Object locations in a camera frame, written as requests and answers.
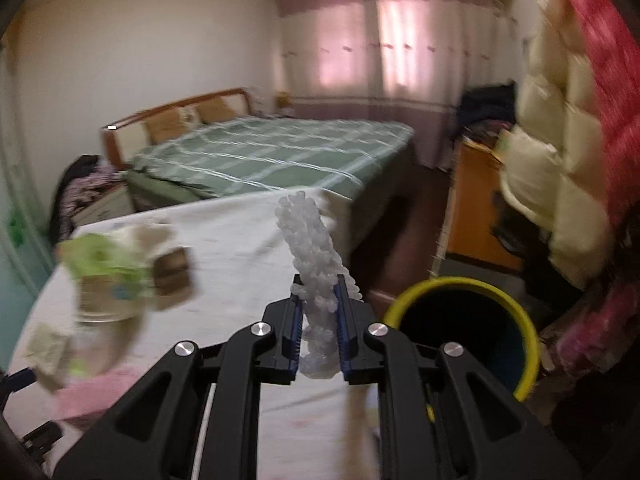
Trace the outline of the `green plastic bag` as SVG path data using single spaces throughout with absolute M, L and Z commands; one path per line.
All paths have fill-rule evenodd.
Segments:
M 58 260 L 75 281 L 107 280 L 118 299 L 134 299 L 148 291 L 149 265 L 127 245 L 114 237 L 88 233 L 69 238 L 56 246 Z

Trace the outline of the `white nightstand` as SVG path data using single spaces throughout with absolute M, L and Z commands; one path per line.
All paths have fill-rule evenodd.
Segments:
M 134 213 L 134 203 L 125 183 L 115 185 L 72 218 L 76 228 Z

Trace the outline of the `cream puffer jacket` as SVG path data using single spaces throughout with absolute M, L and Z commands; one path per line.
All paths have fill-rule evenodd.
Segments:
M 549 260 L 582 288 L 602 269 L 612 233 L 591 63 L 570 0 L 538 0 L 501 171 L 506 202 L 549 234 Z

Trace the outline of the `orange wooden desk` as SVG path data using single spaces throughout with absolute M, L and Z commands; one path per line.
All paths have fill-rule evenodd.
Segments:
M 449 200 L 446 254 L 463 261 L 518 273 L 522 260 L 507 252 L 491 234 L 497 220 L 500 167 L 490 148 L 463 139 L 458 145 Z

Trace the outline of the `white instant noodle cup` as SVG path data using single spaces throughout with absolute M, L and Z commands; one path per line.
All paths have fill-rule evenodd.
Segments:
M 72 336 L 72 371 L 80 377 L 94 377 L 114 367 L 134 339 L 146 310 L 152 307 L 152 264 L 171 245 L 175 231 L 166 223 L 116 226 L 105 233 L 127 245 L 149 265 L 148 291 L 134 299 L 118 299 L 107 280 L 74 281 L 76 307 Z

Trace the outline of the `white foam net sleeve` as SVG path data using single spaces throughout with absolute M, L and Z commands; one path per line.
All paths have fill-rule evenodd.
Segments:
M 299 282 L 291 292 L 303 304 L 305 349 L 299 369 L 311 379 L 330 379 L 340 369 L 337 343 L 338 299 L 334 287 L 345 279 L 354 299 L 362 298 L 356 281 L 333 245 L 314 199 L 304 191 L 280 198 L 276 208 L 277 226 L 288 245 Z

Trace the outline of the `left brown pillow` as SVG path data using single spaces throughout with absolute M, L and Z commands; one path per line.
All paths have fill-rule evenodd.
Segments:
M 146 118 L 144 126 L 152 145 L 180 138 L 189 132 L 189 127 L 177 107 Z

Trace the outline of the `right brown pillow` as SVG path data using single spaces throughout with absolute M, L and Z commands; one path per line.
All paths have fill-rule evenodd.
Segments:
M 231 108 L 221 96 L 199 102 L 195 105 L 198 117 L 205 125 L 218 124 L 218 122 L 228 122 L 238 117 L 236 111 Z

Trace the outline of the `wooden bed with headboard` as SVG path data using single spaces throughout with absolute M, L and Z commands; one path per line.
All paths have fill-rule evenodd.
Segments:
M 416 160 L 406 125 L 268 115 L 244 88 L 142 110 L 101 133 L 108 161 L 142 210 L 321 188 L 346 203 L 350 247 L 382 218 Z

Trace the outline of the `dark rectangular tray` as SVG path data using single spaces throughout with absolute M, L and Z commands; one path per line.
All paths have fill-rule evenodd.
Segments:
M 195 289 L 190 249 L 177 247 L 158 256 L 151 275 L 155 310 L 167 310 L 189 300 Z

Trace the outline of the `green plaid quilt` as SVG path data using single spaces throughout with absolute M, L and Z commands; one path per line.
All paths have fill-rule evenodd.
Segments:
M 401 122 L 244 116 L 144 148 L 127 174 L 204 198 L 323 188 L 353 200 L 413 135 Z

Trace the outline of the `pile of clothes on nightstand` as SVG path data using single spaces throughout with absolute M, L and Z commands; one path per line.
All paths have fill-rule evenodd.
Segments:
M 58 181 L 52 202 L 48 239 L 52 246 L 76 229 L 73 216 L 122 183 L 120 172 L 100 155 L 81 155 Z

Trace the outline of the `teal sliding wardrobe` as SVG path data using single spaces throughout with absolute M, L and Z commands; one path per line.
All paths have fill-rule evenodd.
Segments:
M 15 55 L 1 39 L 1 367 L 54 267 L 17 114 Z

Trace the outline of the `dark clothes on desk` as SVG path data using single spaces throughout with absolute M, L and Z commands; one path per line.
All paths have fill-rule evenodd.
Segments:
M 514 125 L 517 88 L 516 82 L 509 80 L 506 84 L 490 84 L 466 90 L 456 109 L 454 136 L 460 136 L 472 125 L 485 120 Z

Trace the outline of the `white floral tablecloth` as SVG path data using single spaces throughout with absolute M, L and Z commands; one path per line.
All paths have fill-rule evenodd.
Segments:
M 317 202 L 342 253 L 346 202 L 314 188 L 305 192 Z M 191 252 L 191 295 L 147 310 L 126 347 L 116 347 L 113 339 L 107 343 L 124 350 L 124 367 L 142 375 L 178 341 L 193 340 L 201 348 L 223 342 L 258 321 L 267 304 L 288 296 L 293 259 L 274 215 L 288 193 L 294 192 L 203 200 L 80 229 L 78 234 L 106 233 L 122 226 L 165 223 L 174 232 L 169 243 Z M 30 312 L 9 372 L 28 365 L 27 347 L 38 325 L 70 334 L 75 307 L 76 287 L 58 266 Z M 20 437 L 56 418 L 53 384 L 43 379 L 9 398 L 4 416 Z M 291 387 L 263 386 L 257 479 L 379 479 L 369 391 L 347 385 L 340 373 L 328 380 L 298 373 Z

